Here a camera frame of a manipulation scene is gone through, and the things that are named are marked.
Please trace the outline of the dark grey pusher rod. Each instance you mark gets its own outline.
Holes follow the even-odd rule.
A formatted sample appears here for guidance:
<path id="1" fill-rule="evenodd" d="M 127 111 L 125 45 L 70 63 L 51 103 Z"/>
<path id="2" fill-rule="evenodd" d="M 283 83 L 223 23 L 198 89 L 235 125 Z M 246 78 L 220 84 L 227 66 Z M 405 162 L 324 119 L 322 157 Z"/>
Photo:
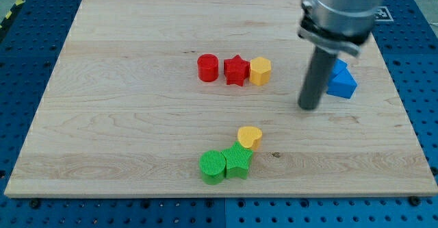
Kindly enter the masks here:
<path id="1" fill-rule="evenodd" d="M 300 108 L 314 110 L 319 106 L 338 54 L 338 51 L 315 47 L 298 98 Z"/>

